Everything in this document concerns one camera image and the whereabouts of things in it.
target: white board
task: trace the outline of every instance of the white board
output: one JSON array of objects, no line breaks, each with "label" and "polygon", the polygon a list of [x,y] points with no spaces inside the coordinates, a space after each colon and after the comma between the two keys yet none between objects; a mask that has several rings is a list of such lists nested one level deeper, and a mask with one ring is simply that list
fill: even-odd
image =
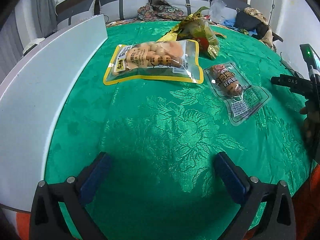
[{"label": "white board", "polygon": [[31,211],[63,105],[107,38],[103,15],[71,25],[36,46],[1,83],[1,204]]}]

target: plastic bag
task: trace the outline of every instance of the plastic bag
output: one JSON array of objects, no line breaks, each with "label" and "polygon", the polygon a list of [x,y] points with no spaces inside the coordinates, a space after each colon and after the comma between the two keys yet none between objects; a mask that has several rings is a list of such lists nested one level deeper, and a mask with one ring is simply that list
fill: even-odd
[{"label": "plastic bag", "polygon": [[271,99],[268,90],[250,85],[233,62],[206,68],[205,78],[213,93],[226,104],[234,126],[240,125]]},{"label": "plastic bag", "polygon": [[196,40],[199,42],[200,50],[211,59],[215,59],[220,50],[219,40],[210,28],[208,20],[201,18],[201,12],[206,9],[208,8],[201,7],[194,14],[190,14],[158,41]]},{"label": "plastic bag", "polygon": [[103,78],[105,85],[131,79],[154,79],[201,84],[199,44],[193,40],[118,45]]},{"label": "plastic bag", "polygon": [[222,10],[226,6],[222,0],[212,0],[210,5],[210,19],[212,22],[221,23],[224,20],[222,18]]}]

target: green tablecloth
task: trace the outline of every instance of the green tablecloth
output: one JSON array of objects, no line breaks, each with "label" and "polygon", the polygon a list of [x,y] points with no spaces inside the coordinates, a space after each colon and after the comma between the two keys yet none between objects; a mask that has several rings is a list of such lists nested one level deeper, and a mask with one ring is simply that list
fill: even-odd
[{"label": "green tablecloth", "polygon": [[[286,180],[292,194],[309,175],[299,133],[303,117],[298,111],[305,100],[270,83],[287,71],[276,53],[252,37],[213,27],[227,38],[219,39],[216,60],[199,59],[203,68],[234,61],[253,85],[272,94],[266,106],[237,127],[206,81],[102,83],[116,45],[156,41],[175,24],[108,28],[108,40],[77,80],[52,137],[48,183],[77,175],[100,151],[112,155],[110,174],[86,207],[109,240],[217,239],[239,209],[212,174],[210,160],[219,151],[249,176]],[[63,212],[78,236],[65,207]]]}]

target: blue gripper pad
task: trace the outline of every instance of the blue gripper pad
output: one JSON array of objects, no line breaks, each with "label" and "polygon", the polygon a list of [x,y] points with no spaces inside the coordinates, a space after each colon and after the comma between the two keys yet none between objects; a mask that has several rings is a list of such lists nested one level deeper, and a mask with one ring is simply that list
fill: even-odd
[{"label": "blue gripper pad", "polygon": [[246,194],[250,190],[250,184],[246,180],[247,175],[245,172],[240,167],[235,166],[225,152],[220,152],[215,156],[213,166],[232,200],[237,204],[244,204]]},{"label": "blue gripper pad", "polygon": [[96,191],[101,182],[105,179],[110,167],[111,157],[108,154],[105,154],[80,188],[79,202],[83,207],[92,202]]}]

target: screw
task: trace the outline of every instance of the screw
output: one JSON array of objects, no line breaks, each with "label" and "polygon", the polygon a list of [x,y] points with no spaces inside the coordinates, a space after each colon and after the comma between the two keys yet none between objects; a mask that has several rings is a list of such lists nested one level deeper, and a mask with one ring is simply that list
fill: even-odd
[{"label": "screw", "polygon": [[281,180],[280,184],[281,184],[281,186],[284,186],[284,187],[287,186],[287,183],[284,180]]},{"label": "screw", "polygon": [[255,176],[252,176],[250,177],[250,180],[253,182],[253,183],[257,183],[259,181],[259,179]]},{"label": "screw", "polygon": [[73,177],[73,176],[71,176],[71,177],[69,177],[69,178],[67,178],[67,182],[68,183],[74,183],[75,182],[75,180],[76,180],[76,178],[75,177]]},{"label": "screw", "polygon": [[43,187],[44,185],[45,185],[45,181],[44,180],[39,181],[39,183],[38,183],[39,187]]}]

